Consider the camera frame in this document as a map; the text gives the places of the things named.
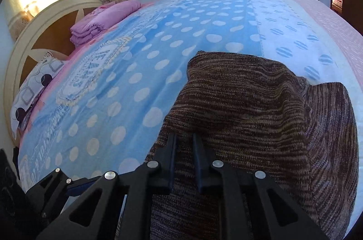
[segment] black circle on pillow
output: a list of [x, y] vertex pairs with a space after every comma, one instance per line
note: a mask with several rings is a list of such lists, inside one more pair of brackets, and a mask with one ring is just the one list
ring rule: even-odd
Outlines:
[[41, 83], [44, 87], [48, 86], [50, 82], [52, 81], [52, 76], [50, 74], [44, 74], [41, 79]]
[[18, 120], [19, 122], [22, 122], [22, 120], [24, 119], [25, 117], [25, 110], [23, 108], [18, 108], [16, 109], [16, 112], [15, 112], [15, 118], [16, 120]]

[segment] blue polka dot bed sheet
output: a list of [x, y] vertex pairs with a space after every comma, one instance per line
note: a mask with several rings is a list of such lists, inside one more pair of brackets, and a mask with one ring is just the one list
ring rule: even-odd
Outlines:
[[[342, 82], [361, 149], [362, 90], [353, 69], [294, 0], [163, 0], [84, 45], [45, 90], [21, 141], [23, 189], [57, 167], [73, 180], [133, 171], [155, 142], [199, 50], [276, 60], [311, 84]], [[352, 224], [362, 209], [357, 196]]]

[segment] brown striped fabric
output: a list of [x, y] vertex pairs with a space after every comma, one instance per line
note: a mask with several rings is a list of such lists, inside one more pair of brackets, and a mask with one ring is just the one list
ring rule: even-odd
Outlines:
[[238, 169], [269, 173], [330, 239], [347, 229], [358, 180], [353, 109], [341, 83], [311, 86], [285, 65], [198, 52], [155, 150], [178, 133], [174, 192], [154, 196], [152, 240], [219, 239], [217, 198], [197, 193], [192, 134]]

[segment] pink folded blanket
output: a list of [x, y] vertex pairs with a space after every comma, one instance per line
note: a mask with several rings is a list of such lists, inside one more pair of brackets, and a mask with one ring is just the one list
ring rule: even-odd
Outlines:
[[91, 19], [86, 16], [71, 28], [72, 37], [70, 40], [76, 47], [84, 44], [100, 32], [121, 22], [139, 8], [141, 8], [141, 3], [138, 0], [127, 0], [98, 12]]

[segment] metal pin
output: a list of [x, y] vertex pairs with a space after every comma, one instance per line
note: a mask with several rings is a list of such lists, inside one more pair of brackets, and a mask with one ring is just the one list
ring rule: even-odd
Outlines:
[[116, 174], [113, 171], [108, 171], [105, 173], [106, 180], [112, 180], [116, 177]]
[[258, 170], [255, 172], [255, 177], [262, 180], [266, 177], [266, 174], [263, 171]]
[[220, 168], [220, 167], [222, 167], [222, 166], [224, 165], [224, 163], [223, 163], [223, 161], [221, 161], [221, 160], [214, 160], [214, 161], [212, 162], [212, 165], [213, 165], [214, 167], [218, 167], [218, 168]]
[[159, 165], [159, 163], [155, 160], [151, 160], [147, 163], [147, 166], [150, 167], [151, 169], [156, 168]]

